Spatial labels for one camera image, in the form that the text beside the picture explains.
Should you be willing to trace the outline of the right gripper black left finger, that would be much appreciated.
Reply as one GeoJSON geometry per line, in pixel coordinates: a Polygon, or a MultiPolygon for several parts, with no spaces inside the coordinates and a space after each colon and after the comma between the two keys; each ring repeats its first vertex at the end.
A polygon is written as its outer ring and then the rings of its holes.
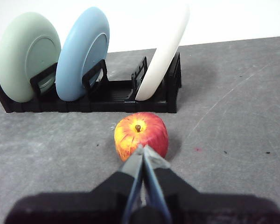
{"type": "Polygon", "coordinates": [[[18,200],[5,223],[125,223],[141,181],[143,153],[144,148],[139,145],[116,172],[92,191],[40,193],[18,200]]]}

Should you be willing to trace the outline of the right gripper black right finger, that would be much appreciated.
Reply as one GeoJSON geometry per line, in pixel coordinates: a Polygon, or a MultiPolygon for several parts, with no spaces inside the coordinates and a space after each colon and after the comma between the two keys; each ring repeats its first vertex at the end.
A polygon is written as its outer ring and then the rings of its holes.
{"type": "Polygon", "coordinates": [[[280,209],[271,200],[201,193],[149,146],[144,147],[143,161],[149,203],[169,224],[280,224],[280,209]]]}

